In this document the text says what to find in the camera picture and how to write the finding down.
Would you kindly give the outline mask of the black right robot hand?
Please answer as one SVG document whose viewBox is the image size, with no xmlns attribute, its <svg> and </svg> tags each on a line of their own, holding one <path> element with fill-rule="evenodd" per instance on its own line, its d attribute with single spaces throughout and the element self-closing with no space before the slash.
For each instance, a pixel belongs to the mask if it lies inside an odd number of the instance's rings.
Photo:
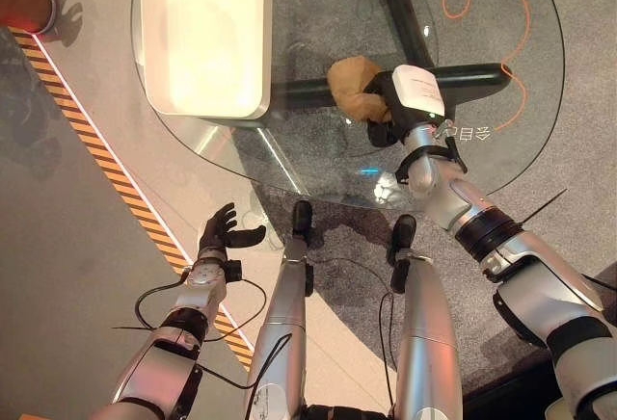
<svg viewBox="0 0 617 420">
<path fill-rule="evenodd" d="M 377 73 L 363 90 L 384 99 L 390 119 L 370 118 L 367 135 L 376 147 L 403 143 L 420 125 L 439 127 L 445 121 L 445 105 L 436 76 L 419 66 L 401 65 Z"/>
</svg>

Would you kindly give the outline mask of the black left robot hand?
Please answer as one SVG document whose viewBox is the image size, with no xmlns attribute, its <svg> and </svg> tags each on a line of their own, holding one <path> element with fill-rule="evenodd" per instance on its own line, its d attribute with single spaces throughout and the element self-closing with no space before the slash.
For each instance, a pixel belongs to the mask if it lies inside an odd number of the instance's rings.
<svg viewBox="0 0 617 420">
<path fill-rule="evenodd" d="M 203 249 L 243 249 L 260 244 L 266 235 L 266 226 L 234 230 L 237 226 L 235 204 L 227 203 L 207 222 L 199 240 Z"/>
</svg>

